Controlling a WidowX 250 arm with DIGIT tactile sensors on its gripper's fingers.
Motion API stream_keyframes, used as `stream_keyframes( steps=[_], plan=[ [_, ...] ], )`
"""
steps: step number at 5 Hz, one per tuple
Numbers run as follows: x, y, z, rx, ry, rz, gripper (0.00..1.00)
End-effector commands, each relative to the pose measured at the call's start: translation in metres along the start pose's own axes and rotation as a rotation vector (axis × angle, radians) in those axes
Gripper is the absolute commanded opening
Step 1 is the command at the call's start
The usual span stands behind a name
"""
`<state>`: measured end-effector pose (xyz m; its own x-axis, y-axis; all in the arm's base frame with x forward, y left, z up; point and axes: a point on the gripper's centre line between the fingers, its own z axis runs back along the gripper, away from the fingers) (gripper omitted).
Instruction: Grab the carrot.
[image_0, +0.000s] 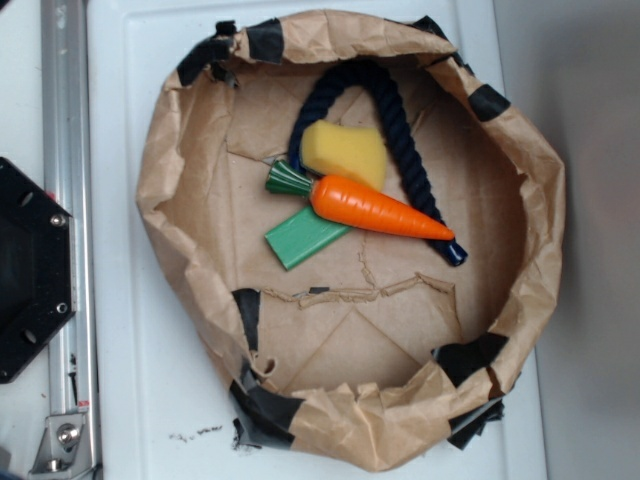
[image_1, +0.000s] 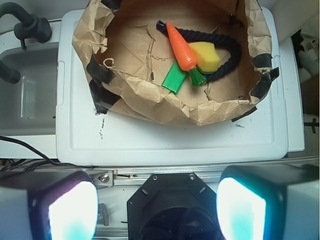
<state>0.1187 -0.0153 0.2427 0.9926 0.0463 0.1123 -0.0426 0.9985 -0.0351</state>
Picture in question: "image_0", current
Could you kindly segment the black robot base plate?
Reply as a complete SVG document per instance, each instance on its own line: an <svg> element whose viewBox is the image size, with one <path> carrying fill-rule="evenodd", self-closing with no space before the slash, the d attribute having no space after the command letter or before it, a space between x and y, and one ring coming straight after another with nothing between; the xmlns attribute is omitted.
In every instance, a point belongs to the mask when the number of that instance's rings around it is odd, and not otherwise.
<svg viewBox="0 0 640 480"><path fill-rule="evenodd" d="M13 382L75 313L71 216L1 159L1 382Z"/></svg>

